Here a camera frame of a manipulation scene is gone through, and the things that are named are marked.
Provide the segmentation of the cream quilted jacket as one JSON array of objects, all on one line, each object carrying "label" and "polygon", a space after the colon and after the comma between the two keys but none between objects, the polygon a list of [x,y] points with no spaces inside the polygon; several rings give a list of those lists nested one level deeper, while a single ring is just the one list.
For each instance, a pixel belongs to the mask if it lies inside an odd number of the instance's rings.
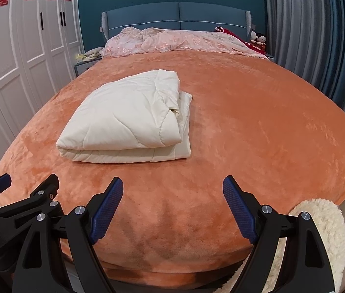
[{"label": "cream quilted jacket", "polygon": [[62,157],[85,163],[187,159],[192,95],[177,72],[152,70],[97,88],[56,141]]}]

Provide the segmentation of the bedside table with clutter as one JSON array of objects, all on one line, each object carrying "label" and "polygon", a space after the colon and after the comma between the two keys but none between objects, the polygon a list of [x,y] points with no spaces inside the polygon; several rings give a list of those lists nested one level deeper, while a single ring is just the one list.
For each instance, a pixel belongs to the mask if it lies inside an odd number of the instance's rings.
[{"label": "bedside table with clutter", "polygon": [[103,47],[97,47],[84,54],[78,53],[76,55],[76,64],[74,69],[77,77],[102,59],[102,55],[100,54],[102,49]]}]

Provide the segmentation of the white wardrobe with red decals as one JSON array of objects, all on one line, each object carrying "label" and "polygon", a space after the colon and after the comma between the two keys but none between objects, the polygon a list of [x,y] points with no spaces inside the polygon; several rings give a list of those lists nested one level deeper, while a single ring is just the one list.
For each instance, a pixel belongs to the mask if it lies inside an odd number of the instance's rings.
[{"label": "white wardrobe with red decals", "polygon": [[83,49],[78,0],[0,0],[0,160]]}]

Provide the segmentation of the orange plush bed blanket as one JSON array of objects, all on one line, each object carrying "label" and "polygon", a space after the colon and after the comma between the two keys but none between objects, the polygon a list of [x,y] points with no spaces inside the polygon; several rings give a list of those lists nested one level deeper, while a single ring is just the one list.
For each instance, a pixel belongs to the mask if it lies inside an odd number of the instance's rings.
[{"label": "orange plush bed blanket", "polygon": [[[178,74],[192,95],[187,159],[76,163],[56,149],[82,101],[105,83],[151,70]],[[0,161],[11,187],[0,207],[29,197],[51,174],[65,212],[85,205],[114,177],[124,195],[95,245],[109,278],[196,288],[246,258],[222,192],[231,175],[280,213],[308,199],[345,200],[345,113],[323,93],[268,60],[199,51],[105,58],[61,89],[17,135]]]}]

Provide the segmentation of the pink floral duvet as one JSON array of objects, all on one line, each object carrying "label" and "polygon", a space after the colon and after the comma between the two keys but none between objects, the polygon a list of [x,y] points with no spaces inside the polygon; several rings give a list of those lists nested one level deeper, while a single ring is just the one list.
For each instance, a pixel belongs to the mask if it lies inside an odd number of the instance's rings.
[{"label": "pink floral duvet", "polygon": [[173,29],[124,28],[110,38],[100,54],[104,57],[125,57],[134,54],[164,53],[193,50],[211,53],[239,54],[267,59],[267,56],[248,47],[237,37],[225,32],[186,31]]}]

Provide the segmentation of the blue upholstered headboard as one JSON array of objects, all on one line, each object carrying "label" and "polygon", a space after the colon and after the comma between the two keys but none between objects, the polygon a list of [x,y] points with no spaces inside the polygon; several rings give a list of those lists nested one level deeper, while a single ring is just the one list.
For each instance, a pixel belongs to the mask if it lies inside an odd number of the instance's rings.
[{"label": "blue upholstered headboard", "polygon": [[162,2],[103,12],[100,30],[108,40],[126,27],[186,31],[215,31],[215,27],[222,27],[249,40],[251,26],[250,11],[210,3]]}]

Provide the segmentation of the red plush toy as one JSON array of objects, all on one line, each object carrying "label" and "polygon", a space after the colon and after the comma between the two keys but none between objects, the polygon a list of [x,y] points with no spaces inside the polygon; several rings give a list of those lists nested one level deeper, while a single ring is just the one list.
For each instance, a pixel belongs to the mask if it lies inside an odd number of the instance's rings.
[{"label": "red plush toy", "polygon": [[235,38],[239,39],[241,42],[246,44],[246,46],[254,51],[259,52],[260,54],[265,55],[266,54],[266,36],[264,35],[257,35],[255,31],[251,31],[249,40],[245,41],[242,38],[238,37],[235,33],[232,31],[225,29],[223,27],[217,26],[215,27],[216,32],[223,32],[226,34],[229,34],[231,36],[234,36]]}]

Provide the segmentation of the grey blue curtain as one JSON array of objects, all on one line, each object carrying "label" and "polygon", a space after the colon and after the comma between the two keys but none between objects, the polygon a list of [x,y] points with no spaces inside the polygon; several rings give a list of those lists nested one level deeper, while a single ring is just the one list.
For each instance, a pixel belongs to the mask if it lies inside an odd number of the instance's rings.
[{"label": "grey blue curtain", "polygon": [[345,112],[345,0],[266,0],[275,62]]}]

